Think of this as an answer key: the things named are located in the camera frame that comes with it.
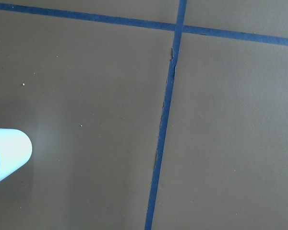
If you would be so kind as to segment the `blue cup near toaster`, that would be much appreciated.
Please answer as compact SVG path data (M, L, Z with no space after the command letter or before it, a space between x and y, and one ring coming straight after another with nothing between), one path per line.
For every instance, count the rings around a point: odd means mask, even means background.
M26 164L32 150L27 134L18 129L0 128L0 181Z

